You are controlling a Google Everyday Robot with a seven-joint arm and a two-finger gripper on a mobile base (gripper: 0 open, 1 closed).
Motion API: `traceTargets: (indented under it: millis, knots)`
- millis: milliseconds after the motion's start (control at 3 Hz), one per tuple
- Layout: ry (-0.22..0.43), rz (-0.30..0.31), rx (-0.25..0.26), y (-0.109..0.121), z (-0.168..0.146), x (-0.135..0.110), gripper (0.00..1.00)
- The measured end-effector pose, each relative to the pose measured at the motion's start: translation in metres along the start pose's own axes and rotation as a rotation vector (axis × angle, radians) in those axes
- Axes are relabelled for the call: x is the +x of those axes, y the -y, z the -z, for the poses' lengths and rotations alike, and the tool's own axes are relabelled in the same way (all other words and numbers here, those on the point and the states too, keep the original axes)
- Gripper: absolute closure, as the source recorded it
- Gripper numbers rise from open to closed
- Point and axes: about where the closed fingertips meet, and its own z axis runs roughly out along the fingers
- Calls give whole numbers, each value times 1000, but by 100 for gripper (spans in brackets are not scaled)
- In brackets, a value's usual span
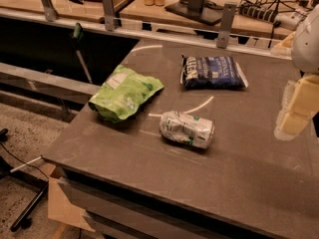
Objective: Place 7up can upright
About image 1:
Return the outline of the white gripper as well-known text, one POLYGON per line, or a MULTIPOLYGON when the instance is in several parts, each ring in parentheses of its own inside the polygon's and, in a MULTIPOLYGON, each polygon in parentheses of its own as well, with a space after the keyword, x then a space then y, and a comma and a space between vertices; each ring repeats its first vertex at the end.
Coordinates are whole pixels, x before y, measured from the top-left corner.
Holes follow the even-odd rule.
POLYGON ((284 88, 274 136, 292 140, 319 112, 319 5, 298 26, 291 50, 296 68, 305 74, 298 82, 289 80, 284 88))

